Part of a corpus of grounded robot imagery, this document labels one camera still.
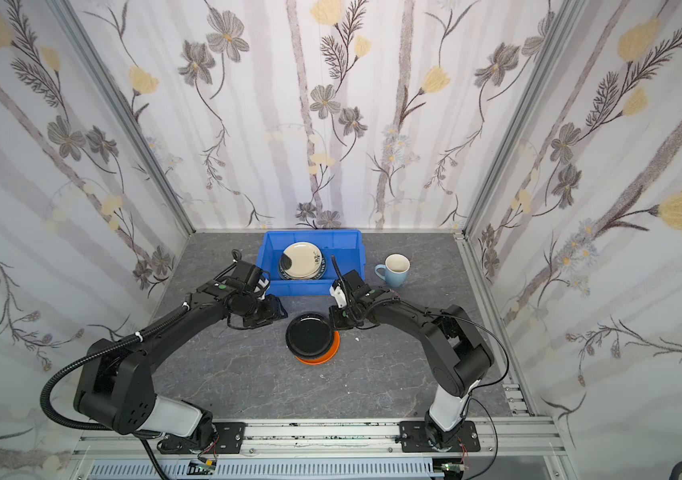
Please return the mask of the blue plastic bin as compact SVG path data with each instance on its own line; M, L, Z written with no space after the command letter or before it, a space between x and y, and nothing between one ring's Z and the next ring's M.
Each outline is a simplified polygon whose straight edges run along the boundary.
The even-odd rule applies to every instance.
M287 280L280 273L279 260L283 251L296 242L316 245L325 260L321 278ZM356 270L365 279L366 256L362 233L359 230L286 230L267 231L259 248L256 265L271 276L269 292L278 297L324 296L338 278L332 265L334 256L340 272Z

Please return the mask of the cream yellow plate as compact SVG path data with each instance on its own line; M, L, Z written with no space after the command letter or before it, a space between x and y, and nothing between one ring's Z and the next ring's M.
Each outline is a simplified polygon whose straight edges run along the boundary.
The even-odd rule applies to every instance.
M304 280L318 274L322 269L323 261L323 254L315 244L295 242L283 251L278 265L285 278Z

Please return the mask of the aluminium corner frame post right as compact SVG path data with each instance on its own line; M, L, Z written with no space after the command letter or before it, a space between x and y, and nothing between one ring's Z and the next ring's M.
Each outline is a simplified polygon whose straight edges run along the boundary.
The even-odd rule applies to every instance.
M558 15L555 17L549 36L545 39L539 60L534 64L531 76L515 105L515 110L507 124L507 129L501 137L498 149L490 164L487 174L480 184L481 188L469 211L461 235L465 237L480 222L483 211L489 204L494 190L500 182L500 177L511 158L512 150L516 146L524 127L532 117L536 104L539 102L549 76L553 72L562 50L576 25L585 1L564 1Z

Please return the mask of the light blue ceramic mug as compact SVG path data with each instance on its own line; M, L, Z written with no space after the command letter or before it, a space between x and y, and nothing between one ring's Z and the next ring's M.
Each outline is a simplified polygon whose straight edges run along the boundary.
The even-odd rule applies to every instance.
M411 268L410 260L399 253L387 256L383 264L374 267L375 274L390 288L398 289L407 280Z

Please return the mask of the orange plate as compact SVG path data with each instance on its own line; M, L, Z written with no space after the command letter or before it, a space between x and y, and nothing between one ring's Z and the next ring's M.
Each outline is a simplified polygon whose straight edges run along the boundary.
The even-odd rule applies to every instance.
M322 365L324 363L329 362L337 354L337 352L340 348L340 344L341 344L340 334L338 332L335 332L333 334L333 340L332 340L332 343L330 345L330 348L323 355L321 355L315 359L305 359L305 358L296 356L296 359L305 365Z

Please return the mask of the white plate green rim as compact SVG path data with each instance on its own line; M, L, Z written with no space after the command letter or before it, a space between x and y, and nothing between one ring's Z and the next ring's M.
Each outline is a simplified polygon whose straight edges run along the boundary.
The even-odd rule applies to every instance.
M291 263L289 256L282 254L278 262L278 270L281 278L283 280L319 280L323 277L327 270L327 264L322 253L313 255L314 264L316 269L313 272L307 273L305 275L294 275L288 272L286 266Z

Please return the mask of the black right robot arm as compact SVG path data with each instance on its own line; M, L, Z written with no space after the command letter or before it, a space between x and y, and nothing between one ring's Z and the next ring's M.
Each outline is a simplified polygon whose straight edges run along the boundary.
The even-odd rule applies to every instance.
M438 385L425 413L426 432L433 445L456 437L471 394L495 364L480 326L456 305L430 308L393 290L374 289L355 270L334 280L329 293L335 301L329 310L334 326L362 330L386 325L418 340Z

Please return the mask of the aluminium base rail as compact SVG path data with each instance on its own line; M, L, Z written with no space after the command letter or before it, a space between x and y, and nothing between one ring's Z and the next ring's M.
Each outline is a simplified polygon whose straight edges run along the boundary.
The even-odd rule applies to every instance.
M227 420L196 456L156 456L171 479L574 479L548 417L474 417L444 451L404 419Z

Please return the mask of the aluminium corner frame post left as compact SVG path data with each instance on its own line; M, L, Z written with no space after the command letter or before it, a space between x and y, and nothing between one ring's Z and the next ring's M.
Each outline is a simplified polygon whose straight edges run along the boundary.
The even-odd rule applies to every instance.
M113 75L106 64L100 58L82 23L77 17L72 4L69 1L47 0L46 5L50 9L57 23L63 30L75 53L83 62L85 69L95 84L103 100L107 103L112 115L117 120L122 132L127 136L130 145L138 154L143 167L147 170L149 178L154 182L171 210L181 231L187 236L196 232L189 216L183 209L180 201L161 169L159 161L155 158L148 142L142 134L141 128L130 111L128 101L123 97Z

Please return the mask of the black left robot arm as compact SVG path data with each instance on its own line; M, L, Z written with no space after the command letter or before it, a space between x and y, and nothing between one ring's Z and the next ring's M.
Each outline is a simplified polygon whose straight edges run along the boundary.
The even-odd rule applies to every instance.
M82 366L74 409L122 435L140 430L181 438L197 435L203 410L158 395L153 374L198 333L231 316L241 317L244 329L254 329L286 318L287 311L272 294L258 296L245 284L211 281L147 328L119 342L93 344L89 352L99 356Z

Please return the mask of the black glossy plate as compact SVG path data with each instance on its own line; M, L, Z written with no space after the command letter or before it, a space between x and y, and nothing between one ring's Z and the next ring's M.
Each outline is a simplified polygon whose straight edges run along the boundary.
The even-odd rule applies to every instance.
M293 318L285 332L287 348L299 360L314 362L331 351L335 330L328 318L306 312Z

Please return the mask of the aluminium corner frame post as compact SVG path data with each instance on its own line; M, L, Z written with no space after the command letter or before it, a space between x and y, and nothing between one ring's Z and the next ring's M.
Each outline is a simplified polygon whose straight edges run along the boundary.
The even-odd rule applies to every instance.
M500 182L500 177L511 158L512 150L516 146L524 127L532 117L536 104L539 102L549 76L553 72L562 50L576 25L585 1L564 1L558 15L555 17L549 36L545 39L539 60L534 64L531 76L515 105L515 110L507 124L507 129L501 137L498 149L490 164L487 174L480 184L481 188L469 211L461 235L465 237L480 222L483 211L489 204L494 190Z
M148 142L142 134L141 128L130 111L128 101L123 97L113 75L106 64L100 58L82 23L77 17L72 4L69 1L47 0L46 5L50 9L57 23L63 30L75 53L83 62L85 69L95 84L103 100L107 103L112 115L117 120L122 132L127 136L130 145L138 154L143 167L147 170L149 178L154 182L171 210L181 231L187 236L196 232L189 216L183 209L180 201L161 169L159 161L155 158Z

